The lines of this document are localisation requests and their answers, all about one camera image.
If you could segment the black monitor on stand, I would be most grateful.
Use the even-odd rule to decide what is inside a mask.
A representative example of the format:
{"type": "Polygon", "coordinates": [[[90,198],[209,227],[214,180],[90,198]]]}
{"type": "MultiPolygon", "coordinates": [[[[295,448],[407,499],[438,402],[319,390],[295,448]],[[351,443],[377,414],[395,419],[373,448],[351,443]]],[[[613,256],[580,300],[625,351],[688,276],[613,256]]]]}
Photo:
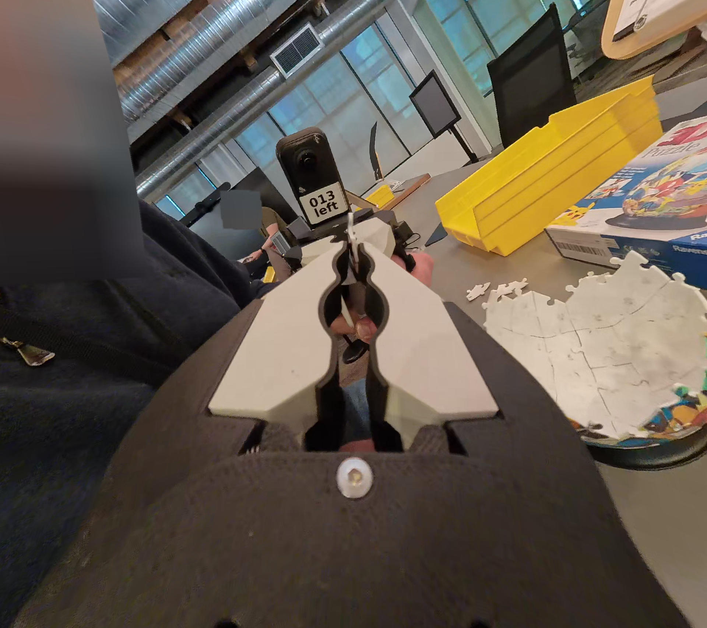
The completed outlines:
{"type": "Polygon", "coordinates": [[[412,90],[409,99],[433,138],[451,133],[467,155],[467,163],[479,163],[478,156],[457,128],[462,116],[435,69],[412,90]]]}

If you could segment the partly built puzzle ball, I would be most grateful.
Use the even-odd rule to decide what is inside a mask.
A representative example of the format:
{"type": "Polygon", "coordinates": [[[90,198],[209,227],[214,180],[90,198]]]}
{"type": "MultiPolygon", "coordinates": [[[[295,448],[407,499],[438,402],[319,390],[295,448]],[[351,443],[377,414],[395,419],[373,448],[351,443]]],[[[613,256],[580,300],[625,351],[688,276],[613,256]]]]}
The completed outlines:
{"type": "Polygon", "coordinates": [[[638,253],[611,262],[612,273],[568,285],[565,302],[489,290],[486,332],[569,420],[658,438],[706,426],[706,297],[638,253]]]}

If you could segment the white vent grille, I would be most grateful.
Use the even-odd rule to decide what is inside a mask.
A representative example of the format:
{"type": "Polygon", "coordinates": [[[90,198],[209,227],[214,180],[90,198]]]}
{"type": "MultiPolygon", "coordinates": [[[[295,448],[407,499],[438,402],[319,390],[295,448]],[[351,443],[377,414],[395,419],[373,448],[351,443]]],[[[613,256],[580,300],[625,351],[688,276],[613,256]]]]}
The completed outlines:
{"type": "Polygon", "coordinates": [[[323,49],[320,34],[307,22],[270,54],[270,60],[280,75],[288,79],[323,49]]]}

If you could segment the silver round air duct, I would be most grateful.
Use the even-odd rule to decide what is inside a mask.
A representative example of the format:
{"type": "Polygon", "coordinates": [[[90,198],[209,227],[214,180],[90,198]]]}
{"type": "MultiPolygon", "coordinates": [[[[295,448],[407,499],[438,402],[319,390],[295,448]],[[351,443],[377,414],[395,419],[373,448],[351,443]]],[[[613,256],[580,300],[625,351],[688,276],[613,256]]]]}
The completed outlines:
{"type": "Polygon", "coordinates": [[[315,29],[322,41],[319,51],[285,78],[276,68],[262,71],[219,109],[200,122],[175,146],[136,179],[138,198],[155,201],[183,178],[196,161],[210,154],[268,111],[346,45],[365,31],[394,0],[348,0],[315,29]]]}

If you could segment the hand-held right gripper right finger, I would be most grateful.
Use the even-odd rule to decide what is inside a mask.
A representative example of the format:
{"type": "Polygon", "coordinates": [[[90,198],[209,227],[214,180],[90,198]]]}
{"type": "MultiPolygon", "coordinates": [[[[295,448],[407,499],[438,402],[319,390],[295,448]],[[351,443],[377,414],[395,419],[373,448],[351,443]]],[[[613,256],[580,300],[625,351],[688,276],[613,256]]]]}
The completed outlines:
{"type": "Polygon", "coordinates": [[[498,414],[441,297],[368,244],[365,285],[376,326],[366,378],[376,450],[406,450],[423,427],[498,414]]]}

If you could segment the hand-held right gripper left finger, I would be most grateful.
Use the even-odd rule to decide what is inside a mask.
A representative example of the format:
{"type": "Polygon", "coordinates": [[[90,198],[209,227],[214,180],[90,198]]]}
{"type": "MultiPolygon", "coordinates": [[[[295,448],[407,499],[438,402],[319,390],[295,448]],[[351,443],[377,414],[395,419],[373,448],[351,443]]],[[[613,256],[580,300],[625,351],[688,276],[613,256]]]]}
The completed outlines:
{"type": "Polygon", "coordinates": [[[260,301],[254,320],[225,369],[208,411],[216,417],[281,424],[307,447],[341,447],[346,404],[331,321],[341,304],[348,246],[334,242],[260,301]]]}

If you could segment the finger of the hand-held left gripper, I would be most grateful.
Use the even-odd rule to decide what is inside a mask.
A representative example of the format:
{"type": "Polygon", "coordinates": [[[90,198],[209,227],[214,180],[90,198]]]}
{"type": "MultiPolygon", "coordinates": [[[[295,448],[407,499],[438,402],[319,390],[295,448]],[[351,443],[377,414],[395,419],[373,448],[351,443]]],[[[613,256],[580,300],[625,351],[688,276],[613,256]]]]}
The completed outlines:
{"type": "Polygon", "coordinates": [[[304,268],[324,257],[332,271],[337,270],[337,258],[340,256],[340,242],[334,238],[323,238],[302,246],[301,267],[304,268]]]}
{"type": "Polygon", "coordinates": [[[395,239],[391,226],[380,218],[368,218],[353,225],[354,240],[359,245],[373,247],[384,256],[392,256],[395,239]]]}

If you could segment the flat wooden board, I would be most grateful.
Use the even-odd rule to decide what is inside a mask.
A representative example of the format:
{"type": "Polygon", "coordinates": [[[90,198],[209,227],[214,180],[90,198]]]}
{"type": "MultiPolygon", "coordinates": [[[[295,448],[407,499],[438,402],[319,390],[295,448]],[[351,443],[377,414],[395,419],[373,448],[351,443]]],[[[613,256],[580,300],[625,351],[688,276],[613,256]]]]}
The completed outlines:
{"type": "Polygon", "coordinates": [[[407,199],[410,195],[412,195],[420,187],[425,185],[430,179],[431,179],[430,174],[425,173],[416,179],[406,180],[405,182],[402,183],[402,191],[396,192],[394,194],[394,198],[392,200],[388,201],[386,204],[384,204],[380,208],[383,210],[394,210],[397,206],[399,206],[402,203],[402,201],[404,199],[407,199]]]}

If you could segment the person's left hand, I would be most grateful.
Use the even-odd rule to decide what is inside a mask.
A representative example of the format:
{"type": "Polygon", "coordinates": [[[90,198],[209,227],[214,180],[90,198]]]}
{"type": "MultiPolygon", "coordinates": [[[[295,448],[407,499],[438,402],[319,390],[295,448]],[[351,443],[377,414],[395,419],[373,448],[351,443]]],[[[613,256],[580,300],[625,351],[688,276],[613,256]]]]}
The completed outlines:
{"type": "MultiPolygon", "coordinates": [[[[409,272],[411,276],[426,287],[430,287],[434,261],[428,253],[416,252],[407,259],[398,255],[391,257],[391,261],[403,270],[407,270],[406,262],[411,260],[415,261],[414,269],[409,272]]],[[[339,336],[356,336],[359,340],[370,343],[377,332],[377,326],[363,310],[362,302],[365,300],[365,294],[359,292],[354,285],[345,288],[344,293],[341,314],[331,323],[331,332],[339,336]]]]}

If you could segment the blue puzzle box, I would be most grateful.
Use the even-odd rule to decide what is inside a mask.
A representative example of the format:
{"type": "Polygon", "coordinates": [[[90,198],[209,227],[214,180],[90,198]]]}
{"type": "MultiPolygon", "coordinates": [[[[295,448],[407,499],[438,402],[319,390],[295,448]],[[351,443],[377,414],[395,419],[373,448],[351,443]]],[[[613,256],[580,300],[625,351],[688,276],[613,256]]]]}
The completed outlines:
{"type": "Polygon", "coordinates": [[[706,116],[690,117],[546,227],[563,257],[611,267],[635,251],[706,289],[706,116]]]}

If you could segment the black ball stand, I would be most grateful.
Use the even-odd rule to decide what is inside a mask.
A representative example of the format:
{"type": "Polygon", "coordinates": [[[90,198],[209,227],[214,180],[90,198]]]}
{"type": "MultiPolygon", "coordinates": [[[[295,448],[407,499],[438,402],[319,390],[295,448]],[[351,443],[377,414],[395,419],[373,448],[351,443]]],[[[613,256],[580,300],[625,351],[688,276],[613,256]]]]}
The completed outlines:
{"type": "Polygon", "coordinates": [[[618,436],[612,422],[569,420],[593,460],[624,470],[665,470],[706,452],[706,426],[670,438],[618,436]]]}

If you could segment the dark office chair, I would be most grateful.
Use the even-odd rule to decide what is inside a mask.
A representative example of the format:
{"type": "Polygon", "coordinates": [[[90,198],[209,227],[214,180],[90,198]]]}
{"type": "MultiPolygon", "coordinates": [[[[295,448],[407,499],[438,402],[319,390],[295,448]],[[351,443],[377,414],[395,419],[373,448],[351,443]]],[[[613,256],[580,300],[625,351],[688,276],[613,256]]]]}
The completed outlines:
{"type": "Polygon", "coordinates": [[[579,7],[563,29],[570,75],[578,78],[604,57],[602,32],[610,0],[589,0],[579,7]]]}

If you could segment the black mesh office chair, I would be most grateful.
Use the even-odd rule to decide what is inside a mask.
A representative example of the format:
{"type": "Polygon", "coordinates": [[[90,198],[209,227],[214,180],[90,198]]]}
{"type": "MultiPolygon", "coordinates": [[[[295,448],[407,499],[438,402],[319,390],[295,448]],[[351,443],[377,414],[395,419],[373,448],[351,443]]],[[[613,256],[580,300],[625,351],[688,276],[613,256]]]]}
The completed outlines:
{"type": "Polygon", "coordinates": [[[504,148],[543,127],[551,115],[577,104],[554,3],[487,69],[504,148]]]}

